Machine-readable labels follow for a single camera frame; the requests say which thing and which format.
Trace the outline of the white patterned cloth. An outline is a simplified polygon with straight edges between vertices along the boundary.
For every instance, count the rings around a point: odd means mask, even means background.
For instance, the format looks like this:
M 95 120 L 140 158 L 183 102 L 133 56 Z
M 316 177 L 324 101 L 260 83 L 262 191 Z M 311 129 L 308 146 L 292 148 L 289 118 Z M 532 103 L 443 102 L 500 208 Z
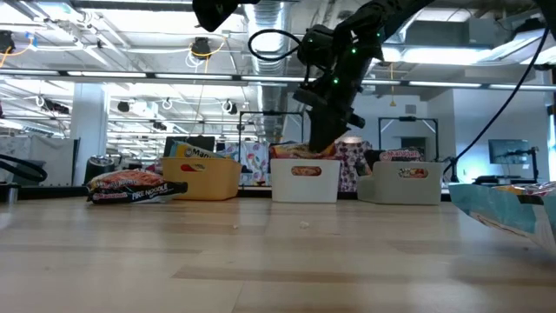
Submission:
M 235 160 L 242 165 L 241 186 L 269 186 L 269 146 L 267 142 L 242 141 L 225 143 L 219 154 Z

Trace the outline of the grey partition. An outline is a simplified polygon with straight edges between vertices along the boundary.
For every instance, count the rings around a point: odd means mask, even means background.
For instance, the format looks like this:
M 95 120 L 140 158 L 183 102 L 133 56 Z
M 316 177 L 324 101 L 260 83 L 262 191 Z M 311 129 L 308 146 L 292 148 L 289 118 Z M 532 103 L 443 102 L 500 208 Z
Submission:
M 71 186 L 76 140 L 48 137 L 0 137 L 0 154 L 40 166 L 47 174 L 43 182 L 32 182 L 0 169 L 0 182 L 23 186 Z

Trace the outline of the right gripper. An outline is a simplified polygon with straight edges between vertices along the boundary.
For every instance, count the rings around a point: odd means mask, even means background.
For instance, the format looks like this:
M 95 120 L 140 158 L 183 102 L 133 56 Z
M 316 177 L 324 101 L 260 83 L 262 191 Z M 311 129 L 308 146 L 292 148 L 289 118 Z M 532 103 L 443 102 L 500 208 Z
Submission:
M 322 75 L 298 88 L 294 99 L 309 107 L 309 149 L 320 152 L 350 130 L 362 129 L 363 117 L 353 112 L 352 104 L 370 62 L 382 58 L 381 33 L 376 26 L 341 27 L 334 31 L 334 63 L 319 67 Z

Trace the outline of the dark wall monitor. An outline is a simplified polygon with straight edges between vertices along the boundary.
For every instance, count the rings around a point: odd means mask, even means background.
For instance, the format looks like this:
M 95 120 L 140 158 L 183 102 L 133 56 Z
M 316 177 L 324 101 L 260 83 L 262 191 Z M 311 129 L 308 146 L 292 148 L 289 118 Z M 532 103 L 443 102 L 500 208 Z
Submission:
M 530 145 L 527 140 L 489 139 L 488 152 L 493 164 L 526 164 Z

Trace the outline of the blue Maruchan ramen pack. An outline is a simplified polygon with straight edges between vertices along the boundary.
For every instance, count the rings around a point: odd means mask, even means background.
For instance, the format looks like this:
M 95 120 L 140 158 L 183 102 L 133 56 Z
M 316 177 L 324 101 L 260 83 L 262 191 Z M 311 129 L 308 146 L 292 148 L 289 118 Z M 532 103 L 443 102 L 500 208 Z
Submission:
M 556 256 L 556 182 L 449 187 L 452 203 L 486 225 L 522 236 Z
M 223 158 L 223 155 L 205 150 L 186 142 L 176 142 L 170 152 L 170 157 L 184 158 Z

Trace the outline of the black aluminium rig frame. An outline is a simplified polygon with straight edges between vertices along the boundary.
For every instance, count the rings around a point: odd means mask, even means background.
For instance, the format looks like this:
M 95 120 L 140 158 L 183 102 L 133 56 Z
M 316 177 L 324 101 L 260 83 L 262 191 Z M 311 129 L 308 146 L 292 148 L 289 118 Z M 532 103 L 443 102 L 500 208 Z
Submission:
M 67 197 L 86 197 L 88 190 L 86 187 L 42 187 L 27 186 L 21 187 L 17 192 L 17 200 L 37 200 Z M 270 187 L 241 187 L 237 193 L 238 197 L 271 198 Z M 339 200 L 356 200 L 356 192 L 338 192 Z M 0 203 L 7 203 L 8 189 L 0 186 Z M 442 202 L 451 202 L 448 190 L 443 190 L 441 194 Z

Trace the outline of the white plastic bin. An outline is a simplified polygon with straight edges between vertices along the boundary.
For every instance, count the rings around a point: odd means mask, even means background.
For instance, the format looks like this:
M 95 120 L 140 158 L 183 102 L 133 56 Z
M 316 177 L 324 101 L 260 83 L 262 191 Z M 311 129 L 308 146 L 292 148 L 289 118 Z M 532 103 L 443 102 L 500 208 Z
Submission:
M 341 163 L 327 159 L 272 159 L 272 199 L 281 203 L 335 203 Z

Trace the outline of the orange plastic bin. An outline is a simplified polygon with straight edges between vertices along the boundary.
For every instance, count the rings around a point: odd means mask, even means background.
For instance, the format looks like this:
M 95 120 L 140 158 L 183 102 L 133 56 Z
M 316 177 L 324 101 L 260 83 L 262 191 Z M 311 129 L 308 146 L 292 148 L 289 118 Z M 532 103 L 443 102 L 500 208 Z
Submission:
M 186 183 L 188 190 L 176 200 L 221 201 L 236 197 L 242 166 L 227 158 L 165 157 L 163 178 Z

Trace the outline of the silver ceiling duct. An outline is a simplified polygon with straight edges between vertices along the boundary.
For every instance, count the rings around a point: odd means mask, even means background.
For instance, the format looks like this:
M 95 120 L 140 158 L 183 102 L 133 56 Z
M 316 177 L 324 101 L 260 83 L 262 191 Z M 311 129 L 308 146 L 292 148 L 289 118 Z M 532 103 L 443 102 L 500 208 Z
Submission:
M 261 0 L 258 4 L 247 4 L 245 12 L 248 19 L 248 36 L 260 30 L 289 30 L 288 15 L 290 5 L 280 1 Z M 266 58 L 277 58 L 288 51 L 288 39 L 279 33 L 259 35 L 252 42 L 253 50 Z M 266 61 L 252 58 L 253 73 L 256 76 L 283 76 L 286 73 L 287 60 Z M 258 111 L 285 112 L 288 105 L 286 88 L 278 83 L 256 83 Z M 260 122 L 258 133 L 269 143 L 281 141 L 284 115 L 256 115 Z

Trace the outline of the black tower fan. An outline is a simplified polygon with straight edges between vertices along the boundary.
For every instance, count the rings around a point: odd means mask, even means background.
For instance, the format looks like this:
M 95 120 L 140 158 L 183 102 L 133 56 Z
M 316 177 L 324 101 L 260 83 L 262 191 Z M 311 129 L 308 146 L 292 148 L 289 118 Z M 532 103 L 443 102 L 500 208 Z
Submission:
M 87 162 L 86 174 L 98 176 L 114 171 L 116 164 L 112 158 L 106 156 L 91 156 Z

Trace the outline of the black frame stand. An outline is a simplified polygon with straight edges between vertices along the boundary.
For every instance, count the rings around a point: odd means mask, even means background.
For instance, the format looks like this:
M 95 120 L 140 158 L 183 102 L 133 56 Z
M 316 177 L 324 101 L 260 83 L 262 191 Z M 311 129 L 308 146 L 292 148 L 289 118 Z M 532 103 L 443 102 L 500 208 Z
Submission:
M 439 121 L 437 118 L 429 117 L 378 117 L 378 149 L 382 149 L 382 133 L 389 127 L 393 121 L 401 123 L 417 123 L 422 122 L 434 133 L 434 161 L 440 160 L 440 137 L 439 137 Z
M 236 124 L 238 149 L 248 137 L 270 147 L 284 143 L 303 143 L 308 139 L 308 126 L 303 112 L 283 110 L 244 110 Z

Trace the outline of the white pillar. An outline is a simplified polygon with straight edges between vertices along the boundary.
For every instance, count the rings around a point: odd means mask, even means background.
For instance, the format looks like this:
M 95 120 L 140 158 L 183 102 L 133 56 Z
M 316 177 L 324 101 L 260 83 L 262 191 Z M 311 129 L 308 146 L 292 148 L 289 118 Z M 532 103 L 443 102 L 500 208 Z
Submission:
M 110 97 L 100 83 L 75 83 L 70 136 L 79 140 L 77 165 L 85 169 L 94 155 L 104 155 L 107 145 Z

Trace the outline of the dark patterned cloth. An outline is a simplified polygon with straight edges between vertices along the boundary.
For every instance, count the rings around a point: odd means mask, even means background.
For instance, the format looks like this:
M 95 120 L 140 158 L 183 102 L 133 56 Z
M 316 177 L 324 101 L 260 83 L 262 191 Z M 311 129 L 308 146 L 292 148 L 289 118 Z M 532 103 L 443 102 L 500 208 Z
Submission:
M 365 153 L 372 149 L 372 145 L 358 137 L 347 142 L 337 141 L 334 145 L 335 157 L 341 162 L 338 191 L 356 192 L 359 177 L 371 174 Z

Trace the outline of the grey plastic bin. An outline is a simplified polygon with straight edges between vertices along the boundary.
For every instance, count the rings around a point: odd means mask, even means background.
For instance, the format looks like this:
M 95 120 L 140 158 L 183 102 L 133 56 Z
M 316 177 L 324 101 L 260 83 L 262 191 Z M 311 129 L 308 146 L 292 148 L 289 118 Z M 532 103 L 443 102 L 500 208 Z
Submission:
M 377 162 L 357 182 L 360 201 L 377 204 L 439 205 L 441 163 Z

